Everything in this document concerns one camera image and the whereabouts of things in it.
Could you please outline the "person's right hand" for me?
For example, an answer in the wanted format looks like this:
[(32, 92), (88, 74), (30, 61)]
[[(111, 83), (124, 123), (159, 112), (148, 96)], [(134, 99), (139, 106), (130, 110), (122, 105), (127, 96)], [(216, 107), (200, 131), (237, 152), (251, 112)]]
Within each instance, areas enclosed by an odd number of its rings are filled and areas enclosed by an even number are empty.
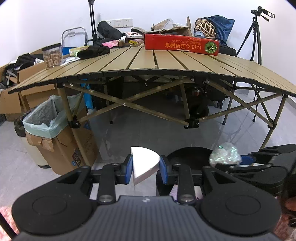
[(295, 197), (288, 198), (288, 199), (280, 197), (278, 200), (280, 202), (282, 214), (295, 218), (295, 206), (296, 206)]

